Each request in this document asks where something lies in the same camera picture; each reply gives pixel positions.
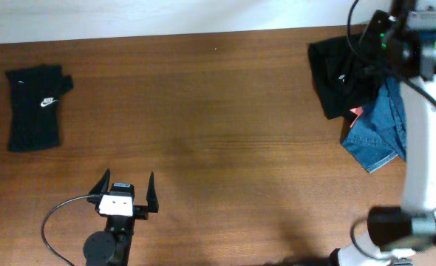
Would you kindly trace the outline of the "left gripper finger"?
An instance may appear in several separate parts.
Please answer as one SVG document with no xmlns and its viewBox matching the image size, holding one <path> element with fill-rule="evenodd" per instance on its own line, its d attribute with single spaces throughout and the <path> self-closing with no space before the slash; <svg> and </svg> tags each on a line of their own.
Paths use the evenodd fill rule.
<svg viewBox="0 0 436 266">
<path fill-rule="evenodd" d="M 108 187 L 109 187 L 109 180 L 110 180 L 110 169 L 108 168 L 105 170 L 103 176 L 100 178 L 100 180 L 93 186 L 93 188 L 90 190 L 89 195 L 103 195 L 106 194 Z"/>
<path fill-rule="evenodd" d="M 149 177 L 148 189 L 146 193 L 147 208 L 149 213 L 157 213 L 159 211 L 159 202 L 154 186 L 154 172 L 152 171 Z"/>
</svg>

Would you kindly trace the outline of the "black t-shirt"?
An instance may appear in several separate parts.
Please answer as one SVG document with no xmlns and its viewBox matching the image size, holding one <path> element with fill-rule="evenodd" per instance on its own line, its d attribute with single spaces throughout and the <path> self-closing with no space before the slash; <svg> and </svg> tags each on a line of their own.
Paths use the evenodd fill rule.
<svg viewBox="0 0 436 266">
<path fill-rule="evenodd" d="M 383 72 L 358 58 L 345 36 L 312 43 L 307 55 L 324 115 L 349 117 L 350 110 L 372 102 L 383 84 Z"/>
</svg>

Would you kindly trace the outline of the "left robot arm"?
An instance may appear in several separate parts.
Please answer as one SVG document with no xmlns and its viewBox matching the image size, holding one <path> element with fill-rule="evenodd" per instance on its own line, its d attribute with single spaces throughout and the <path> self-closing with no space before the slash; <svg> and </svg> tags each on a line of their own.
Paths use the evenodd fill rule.
<svg viewBox="0 0 436 266">
<path fill-rule="evenodd" d="M 84 243 L 87 265 L 127 266 L 135 222 L 147 220 L 149 214 L 159 211 L 154 174 L 149 177 L 146 205 L 134 204 L 132 184 L 110 184 L 110 176 L 107 169 L 88 193 L 87 201 L 95 206 L 98 215 L 106 218 L 106 225 L 102 231 L 92 233 Z"/>
</svg>

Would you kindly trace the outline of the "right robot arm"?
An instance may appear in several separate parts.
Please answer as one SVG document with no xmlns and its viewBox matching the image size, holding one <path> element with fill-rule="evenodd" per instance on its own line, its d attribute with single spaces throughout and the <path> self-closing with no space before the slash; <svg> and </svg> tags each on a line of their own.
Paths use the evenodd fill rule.
<svg viewBox="0 0 436 266">
<path fill-rule="evenodd" d="M 436 248 L 436 1 L 394 1 L 370 26 L 383 58 L 372 64 L 395 76 L 406 114 L 406 179 L 399 206 L 375 206 L 367 227 L 330 255 L 332 265 L 409 265 Z"/>
</svg>

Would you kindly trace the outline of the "black Nike sock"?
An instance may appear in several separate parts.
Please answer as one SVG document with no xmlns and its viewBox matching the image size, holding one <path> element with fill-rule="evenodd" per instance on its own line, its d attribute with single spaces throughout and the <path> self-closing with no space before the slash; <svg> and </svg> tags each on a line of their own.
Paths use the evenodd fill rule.
<svg viewBox="0 0 436 266">
<path fill-rule="evenodd" d="M 12 120 L 7 150 L 28 152 L 61 144 L 58 106 L 73 89 L 60 64 L 42 64 L 5 72 L 10 85 Z"/>
</svg>

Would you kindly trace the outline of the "pink paper tag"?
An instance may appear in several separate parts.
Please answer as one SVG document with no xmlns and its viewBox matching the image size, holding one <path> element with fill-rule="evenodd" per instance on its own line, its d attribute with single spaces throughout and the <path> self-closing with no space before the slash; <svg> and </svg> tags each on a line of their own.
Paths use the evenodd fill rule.
<svg viewBox="0 0 436 266">
<path fill-rule="evenodd" d="M 354 119 L 352 120 L 352 123 L 350 124 L 350 127 L 352 128 L 354 126 L 355 122 L 357 121 L 357 119 L 359 119 L 359 117 L 363 114 L 364 110 L 361 106 L 359 106 L 357 108 L 351 109 L 350 112 L 354 115 Z"/>
</svg>

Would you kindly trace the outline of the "blue denim jeans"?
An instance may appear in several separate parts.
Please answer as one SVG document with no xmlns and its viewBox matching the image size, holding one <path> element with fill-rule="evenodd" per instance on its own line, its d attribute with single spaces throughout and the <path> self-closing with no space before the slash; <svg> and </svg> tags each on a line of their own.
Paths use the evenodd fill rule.
<svg viewBox="0 0 436 266">
<path fill-rule="evenodd" d="M 362 107 L 342 146 L 368 173 L 396 157 L 406 160 L 406 115 L 394 78 L 387 78 L 376 99 Z"/>
</svg>

